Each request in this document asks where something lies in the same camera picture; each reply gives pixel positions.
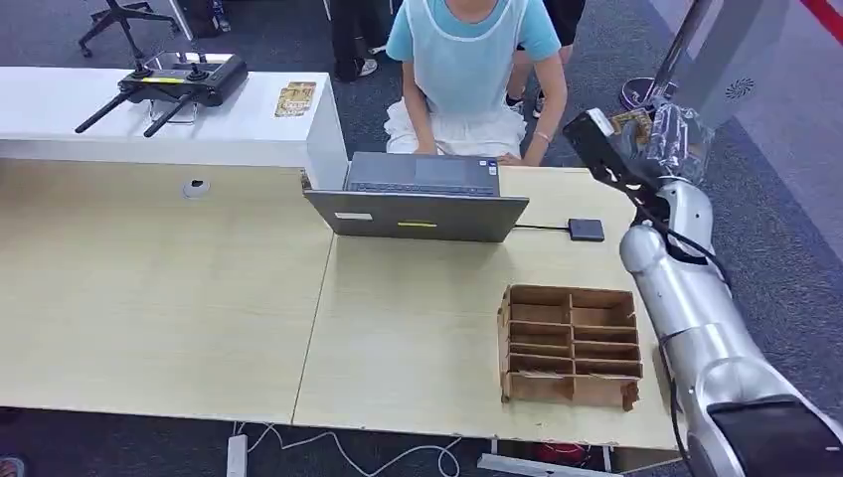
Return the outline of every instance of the black cable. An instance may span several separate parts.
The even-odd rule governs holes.
[[[650,214],[648,210],[646,210],[641,204],[639,204],[631,193],[627,192],[626,197],[628,197],[629,200],[632,201],[632,204],[635,205],[635,208],[638,209],[638,212],[643,214],[644,217],[646,217],[652,223],[654,229],[683,242],[684,244],[688,245],[689,247],[704,255],[712,263],[714,263],[717,269],[720,270],[720,274],[721,276],[723,276],[723,282],[726,283],[727,288],[732,289],[732,278],[729,276],[729,273],[726,271],[726,268],[723,266],[723,263],[720,262],[716,255],[708,251],[702,245],[691,240],[690,238],[687,238],[682,234],[679,234],[678,232],[674,231],[673,229],[665,226],[664,223],[656,219],[652,214]]]
[[[661,355],[661,364],[664,365],[664,376],[670,380],[670,421],[673,424],[673,437],[676,439],[676,446],[679,448],[679,455],[682,457],[682,462],[688,468],[691,477],[696,477],[694,468],[691,467],[691,458],[688,456],[688,449],[685,448],[685,442],[682,440],[682,434],[679,432],[679,421],[677,412],[679,407],[679,399],[676,396],[676,380],[670,377],[670,368],[667,366],[667,356],[664,354],[664,346],[659,343],[659,354]]]
[[[567,227],[552,227],[552,226],[531,226],[529,224],[521,225],[516,224],[516,229],[537,229],[540,231],[561,231],[561,232],[570,232],[571,229]]]

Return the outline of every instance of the laptop keyboard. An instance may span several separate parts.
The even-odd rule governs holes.
[[[495,190],[491,187],[465,186],[412,186],[408,184],[373,184],[354,183],[350,185],[352,192],[379,192],[395,194],[441,194],[447,196],[494,197]]]

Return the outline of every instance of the speaker grille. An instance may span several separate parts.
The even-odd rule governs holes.
[[[736,79],[726,88],[728,99],[740,99],[751,93],[756,88],[756,81],[752,78]]]

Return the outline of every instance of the table seam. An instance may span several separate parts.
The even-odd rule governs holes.
[[[301,385],[304,383],[304,370],[307,368],[307,356],[310,354],[310,345],[313,342],[313,330],[316,328],[316,318],[319,316],[319,304],[322,301],[322,290],[325,288],[325,278],[328,276],[328,264],[331,262],[331,252],[334,249],[334,241],[337,235],[331,232],[331,243],[328,246],[325,266],[322,268],[322,281],[319,283],[319,295],[316,297],[316,307],[313,310],[313,321],[310,322],[310,335],[307,337],[307,348],[304,350],[304,361],[301,363],[301,376],[298,378],[298,389],[295,392],[295,401],[292,404],[290,425],[295,423],[295,412],[298,409],[298,397],[301,396]]]

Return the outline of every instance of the small card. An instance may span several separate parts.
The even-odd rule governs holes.
[[[303,116],[313,103],[314,91],[315,82],[292,81],[281,90],[278,105],[275,107],[275,117]]]
[[[632,109],[629,112],[618,114],[609,119],[615,134],[620,134],[620,131],[623,130],[623,125],[632,120],[638,123],[635,131],[635,142],[646,144],[650,140],[650,130],[653,127],[653,121],[650,120],[650,116],[646,110],[642,108]]]

